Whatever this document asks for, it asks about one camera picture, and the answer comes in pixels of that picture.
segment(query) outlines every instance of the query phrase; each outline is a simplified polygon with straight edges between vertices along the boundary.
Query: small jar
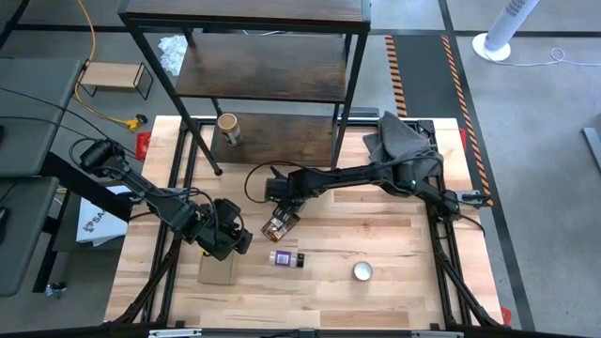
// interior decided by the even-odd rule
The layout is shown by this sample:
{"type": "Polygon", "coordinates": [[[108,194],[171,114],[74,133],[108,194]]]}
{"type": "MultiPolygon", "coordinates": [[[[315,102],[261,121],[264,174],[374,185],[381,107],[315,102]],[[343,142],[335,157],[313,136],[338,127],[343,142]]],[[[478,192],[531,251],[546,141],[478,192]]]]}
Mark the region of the small jar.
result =
{"type": "Polygon", "coordinates": [[[242,144],[242,134],[238,118],[233,114],[223,114],[217,119],[217,126],[229,146],[242,144]]]}

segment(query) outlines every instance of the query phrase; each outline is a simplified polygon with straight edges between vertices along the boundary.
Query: gray cloth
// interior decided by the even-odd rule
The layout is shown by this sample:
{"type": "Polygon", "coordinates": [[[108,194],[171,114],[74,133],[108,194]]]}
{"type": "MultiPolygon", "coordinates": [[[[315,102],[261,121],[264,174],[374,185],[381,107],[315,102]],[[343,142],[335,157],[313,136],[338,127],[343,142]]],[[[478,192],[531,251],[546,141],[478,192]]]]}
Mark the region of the gray cloth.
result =
{"type": "MultiPolygon", "coordinates": [[[[442,155],[430,145],[427,138],[390,112],[385,112],[378,121],[378,132],[363,136],[363,142],[369,149],[369,159],[375,163],[401,162],[422,156],[443,161],[442,155]]],[[[440,173],[440,164],[436,160],[411,162],[419,179],[440,173]]]]}

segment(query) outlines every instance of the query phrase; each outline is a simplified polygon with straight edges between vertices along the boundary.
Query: black and orange striped tape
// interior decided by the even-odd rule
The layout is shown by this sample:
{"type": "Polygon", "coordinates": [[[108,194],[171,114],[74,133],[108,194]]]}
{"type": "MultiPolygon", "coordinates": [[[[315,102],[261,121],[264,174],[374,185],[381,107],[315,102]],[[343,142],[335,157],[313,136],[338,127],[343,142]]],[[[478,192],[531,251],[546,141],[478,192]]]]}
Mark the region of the black and orange striped tape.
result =
{"type": "MultiPolygon", "coordinates": [[[[453,82],[455,83],[455,90],[457,92],[457,98],[459,99],[459,107],[461,107],[461,113],[466,121],[468,130],[468,138],[470,139],[471,149],[473,150],[473,156],[476,159],[476,165],[478,166],[478,174],[480,174],[480,181],[482,182],[483,190],[485,193],[490,194],[490,187],[488,186],[488,178],[486,177],[485,167],[482,163],[482,155],[480,155],[480,148],[478,147],[478,141],[476,140],[476,133],[473,131],[471,125],[470,111],[466,104],[466,99],[463,95],[463,89],[461,88],[461,82],[459,80],[459,74],[457,73],[457,66],[455,65],[455,59],[453,58],[453,52],[451,50],[451,44],[447,36],[442,37],[442,45],[444,46],[444,52],[447,54],[447,61],[449,61],[449,68],[453,75],[453,82]]],[[[493,201],[489,200],[488,204],[493,205],[493,201]]]]}
{"type": "Polygon", "coordinates": [[[398,71],[398,61],[396,59],[396,49],[392,36],[385,37],[386,55],[391,67],[391,77],[393,79],[394,101],[396,102],[396,113],[401,117],[407,117],[407,106],[405,105],[405,93],[403,92],[403,83],[401,74],[398,71]]]}

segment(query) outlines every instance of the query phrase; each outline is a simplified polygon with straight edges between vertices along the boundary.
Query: purple label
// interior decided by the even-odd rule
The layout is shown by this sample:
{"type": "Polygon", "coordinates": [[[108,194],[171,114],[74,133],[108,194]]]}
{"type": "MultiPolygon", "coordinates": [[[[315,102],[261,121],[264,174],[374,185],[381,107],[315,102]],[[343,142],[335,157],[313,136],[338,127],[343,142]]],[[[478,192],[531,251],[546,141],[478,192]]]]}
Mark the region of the purple label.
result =
{"type": "Polygon", "coordinates": [[[275,265],[289,267],[291,257],[292,257],[292,253],[290,253],[290,252],[276,251],[275,252],[275,265]]]}

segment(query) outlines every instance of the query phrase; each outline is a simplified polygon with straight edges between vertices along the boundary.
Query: gray floor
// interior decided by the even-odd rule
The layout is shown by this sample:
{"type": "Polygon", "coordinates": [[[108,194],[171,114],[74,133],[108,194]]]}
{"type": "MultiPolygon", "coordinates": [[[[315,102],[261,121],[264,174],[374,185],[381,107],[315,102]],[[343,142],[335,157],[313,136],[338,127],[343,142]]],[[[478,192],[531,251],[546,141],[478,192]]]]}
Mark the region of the gray floor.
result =
{"type": "MultiPolygon", "coordinates": [[[[455,29],[486,30],[505,0],[447,0],[455,29]]],[[[0,4],[0,21],[5,20],[18,0],[0,4]]],[[[85,0],[95,24],[121,25],[116,16],[119,0],[85,0]]],[[[383,29],[443,29],[438,0],[372,0],[373,27],[383,29]]],[[[597,0],[546,0],[522,26],[522,30],[601,30],[597,0]]],[[[85,24],[75,0],[32,0],[22,23],[85,24]]],[[[162,35],[148,35],[157,45],[162,35]]],[[[518,263],[536,328],[542,331],[598,336],[601,331],[601,267],[595,257],[601,239],[595,207],[601,193],[594,188],[601,176],[594,166],[579,130],[601,128],[597,118],[601,105],[597,88],[601,69],[557,65],[543,68],[512,68],[478,59],[469,38],[458,40],[470,89],[485,136],[485,144],[505,216],[512,235],[518,263]]],[[[516,38],[512,41],[512,62],[548,60],[553,47],[562,47],[571,60],[601,62],[601,41],[582,38],[516,38]]],[[[126,34],[98,34],[99,61],[140,62],[142,55],[126,34]]],[[[15,32],[0,51],[13,57],[78,57],[90,51],[87,33],[15,32]]],[[[368,40],[354,106],[394,111],[388,61],[383,37],[368,40]]],[[[159,85],[148,101],[137,94],[100,92],[87,99],[98,110],[122,118],[143,112],[175,115],[173,104],[159,85]]],[[[192,114],[212,114],[207,100],[186,100],[192,114]]],[[[134,148],[134,135],[118,126],[87,114],[75,101],[70,109],[89,116],[94,123],[127,147],[134,148]]],[[[228,111],[329,115],[331,106],[277,102],[224,100],[228,111]]],[[[93,131],[72,116],[64,123],[80,131],[93,131]]],[[[149,131],[151,125],[143,131],[149,131]]],[[[60,131],[54,151],[66,154],[75,140],[60,131]]],[[[499,241],[489,212],[482,213],[487,228],[489,256],[501,304],[515,309],[499,241]]],[[[46,238],[40,240],[43,249],[46,238]]],[[[63,256],[56,278],[69,282],[61,299],[33,296],[37,261],[31,264],[23,292],[0,299],[0,331],[36,330],[74,325],[95,325],[102,321],[116,269],[118,253],[85,253],[63,256]]]]}

